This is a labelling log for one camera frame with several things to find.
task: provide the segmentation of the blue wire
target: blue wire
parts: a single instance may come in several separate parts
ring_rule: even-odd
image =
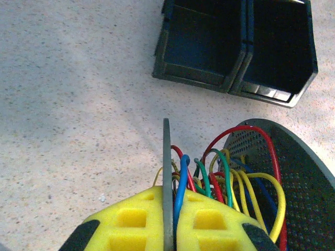
[[[231,160],[233,162],[235,162],[237,165],[244,167],[248,173],[254,173],[254,171],[248,165],[243,164],[241,161],[239,161],[237,159],[234,159],[234,158],[231,158]],[[259,178],[255,178],[255,181],[257,182],[257,184],[259,185],[260,189],[262,190],[263,195],[268,200],[273,215],[276,216],[277,215],[277,206],[276,206],[276,203],[274,203],[273,199],[271,198],[271,196],[270,196],[269,192],[267,191],[266,187],[264,186],[263,182]]]
[[[180,215],[180,210],[183,205],[184,194],[187,185],[187,167],[190,163],[189,156],[184,154],[180,160],[180,181],[178,185],[178,190],[176,194],[176,199],[174,201],[174,208],[173,208],[173,231],[176,234],[177,225]]]

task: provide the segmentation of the yellow foam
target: yellow foam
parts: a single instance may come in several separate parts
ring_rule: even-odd
[[[162,194],[152,187],[88,217],[100,225],[85,251],[163,251]]]
[[[255,219],[187,190],[177,227],[177,250],[256,251],[243,223],[260,227]]]

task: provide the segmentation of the concrete floor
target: concrete floor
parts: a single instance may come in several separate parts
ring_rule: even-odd
[[[152,78],[162,2],[0,1],[0,243],[9,249],[56,250],[88,215],[149,188],[164,117],[191,158],[245,119],[271,119],[335,173],[333,0],[312,2],[319,74],[293,109]]]

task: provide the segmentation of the hole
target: hole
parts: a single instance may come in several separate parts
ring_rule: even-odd
[[[217,210],[200,210],[195,215],[194,229],[224,230],[226,225],[222,213]]]
[[[143,200],[153,200],[155,198],[155,196],[153,195],[153,193],[146,195],[143,197]]]
[[[109,251],[145,251],[145,236],[113,236],[109,240]]]
[[[233,238],[198,238],[200,251],[238,251],[237,240]]]
[[[203,201],[202,199],[196,198],[192,195],[188,195],[187,199],[188,199],[188,201],[191,201],[191,202],[202,202]]]
[[[123,209],[117,216],[116,225],[119,227],[145,227],[147,212],[143,209]]]

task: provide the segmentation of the perforated panel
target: perforated panel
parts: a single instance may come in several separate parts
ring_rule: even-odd
[[[269,120],[251,119],[241,124],[262,128],[272,138],[278,155],[286,196],[289,250],[335,250],[335,178],[317,155],[296,135]],[[273,175],[265,139],[257,132],[229,135],[225,148],[231,157],[246,156],[254,172]],[[231,163],[231,168],[240,167]],[[275,189],[263,180],[275,203]],[[252,181],[265,222],[271,227],[275,216],[257,184]]]

